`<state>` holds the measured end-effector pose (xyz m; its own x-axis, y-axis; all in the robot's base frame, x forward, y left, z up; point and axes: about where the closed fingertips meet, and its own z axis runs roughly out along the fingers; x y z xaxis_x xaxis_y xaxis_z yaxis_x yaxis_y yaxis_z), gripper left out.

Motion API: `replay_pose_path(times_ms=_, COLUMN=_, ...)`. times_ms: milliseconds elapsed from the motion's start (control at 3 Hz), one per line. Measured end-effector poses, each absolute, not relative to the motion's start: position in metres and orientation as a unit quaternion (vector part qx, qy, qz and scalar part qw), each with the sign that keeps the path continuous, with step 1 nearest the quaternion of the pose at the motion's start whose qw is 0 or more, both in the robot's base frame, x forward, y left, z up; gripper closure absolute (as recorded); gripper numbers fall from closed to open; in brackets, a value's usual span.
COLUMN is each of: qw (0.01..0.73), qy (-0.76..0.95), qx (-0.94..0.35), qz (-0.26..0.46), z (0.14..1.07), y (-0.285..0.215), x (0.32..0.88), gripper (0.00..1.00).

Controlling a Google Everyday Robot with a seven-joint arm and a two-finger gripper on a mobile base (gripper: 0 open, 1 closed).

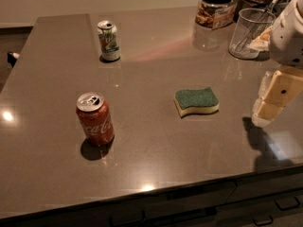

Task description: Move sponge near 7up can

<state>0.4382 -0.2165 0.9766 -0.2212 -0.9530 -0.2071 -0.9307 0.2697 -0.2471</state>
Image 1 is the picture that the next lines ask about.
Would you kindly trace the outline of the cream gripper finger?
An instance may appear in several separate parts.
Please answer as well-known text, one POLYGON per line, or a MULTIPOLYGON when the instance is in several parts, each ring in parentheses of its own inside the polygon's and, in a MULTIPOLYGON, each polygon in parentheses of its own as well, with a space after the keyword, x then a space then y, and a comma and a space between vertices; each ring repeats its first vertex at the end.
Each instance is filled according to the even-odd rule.
POLYGON ((281 67, 276 70, 276 92, 272 99, 255 101, 252 122, 259 128, 271 124, 284 108, 303 91, 303 70, 295 67, 281 67))
POLYGON ((276 92, 276 73, 267 71, 262 78, 258 96, 260 99, 272 99, 276 92))

